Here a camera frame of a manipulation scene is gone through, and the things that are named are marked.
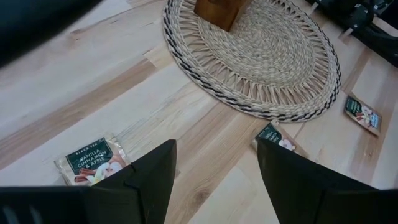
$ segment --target small card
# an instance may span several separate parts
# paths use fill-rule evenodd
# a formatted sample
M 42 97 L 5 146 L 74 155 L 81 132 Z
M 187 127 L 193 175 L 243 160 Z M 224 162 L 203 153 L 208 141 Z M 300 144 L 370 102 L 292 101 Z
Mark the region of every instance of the small card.
M 120 171 L 129 161 L 118 140 L 108 134 L 54 163 L 67 185 L 91 186 Z
M 376 110 L 350 94 L 345 104 L 346 114 L 362 127 L 375 134 L 380 135 L 381 115 Z
M 252 146 L 257 150 L 258 139 L 266 139 L 290 151 L 308 158 L 308 153 L 279 125 L 277 120 L 271 121 L 252 141 Z

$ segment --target wicker mat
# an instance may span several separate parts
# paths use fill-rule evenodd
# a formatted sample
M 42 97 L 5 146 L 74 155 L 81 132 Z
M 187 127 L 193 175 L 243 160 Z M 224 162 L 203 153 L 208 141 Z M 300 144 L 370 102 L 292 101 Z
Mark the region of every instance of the wicker mat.
M 222 102 L 260 118 L 308 121 L 336 100 L 340 66 L 310 17 L 286 0 L 253 0 L 225 32 L 168 0 L 164 33 L 180 68 Z

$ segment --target black metal stand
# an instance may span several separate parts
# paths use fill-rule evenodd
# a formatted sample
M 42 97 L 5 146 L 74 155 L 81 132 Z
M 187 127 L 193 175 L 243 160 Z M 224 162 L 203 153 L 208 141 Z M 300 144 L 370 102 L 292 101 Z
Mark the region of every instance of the black metal stand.
M 344 29 L 352 29 L 351 35 L 398 67 L 398 37 L 390 36 L 372 23 L 374 0 L 306 0 L 318 4 L 317 9 Z

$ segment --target green label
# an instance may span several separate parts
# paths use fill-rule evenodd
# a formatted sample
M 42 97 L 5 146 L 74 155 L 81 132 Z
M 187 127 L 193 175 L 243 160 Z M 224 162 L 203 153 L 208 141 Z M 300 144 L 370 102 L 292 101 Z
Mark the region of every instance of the green label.
M 101 138 L 74 153 L 67 155 L 67 160 L 75 175 L 82 168 L 96 170 L 101 164 L 108 162 L 113 157 L 105 138 Z
M 352 97 L 348 97 L 346 102 L 346 111 L 350 112 L 353 116 L 362 113 L 362 105 Z
M 270 140 L 273 143 L 278 144 L 280 140 L 282 140 L 282 135 L 278 132 L 274 126 L 269 123 L 257 136 L 258 138 Z
M 347 99 L 345 110 L 351 113 L 362 125 L 374 128 L 379 127 L 379 116 L 366 105 L 362 105 L 360 102 L 356 101 L 350 96 Z

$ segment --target tea bag wrapper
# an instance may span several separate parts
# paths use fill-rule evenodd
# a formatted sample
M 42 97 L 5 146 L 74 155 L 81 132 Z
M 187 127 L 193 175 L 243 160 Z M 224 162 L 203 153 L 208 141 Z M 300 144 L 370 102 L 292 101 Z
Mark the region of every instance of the tea bag wrapper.
M 130 162 L 118 140 L 105 137 L 54 161 L 67 185 L 91 186 Z
M 354 94 L 347 97 L 344 111 L 363 128 L 379 136 L 381 132 L 381 115 L 375 109 L 361 101 Z
M 260 133 L 253 139 L 251 145 L 257 151 L 259 139 L 266 139 L 276 143 L 290 151 L 308 158 L 308 153 L 292 138 L 280 125 L 277 120 L 271 121 Z

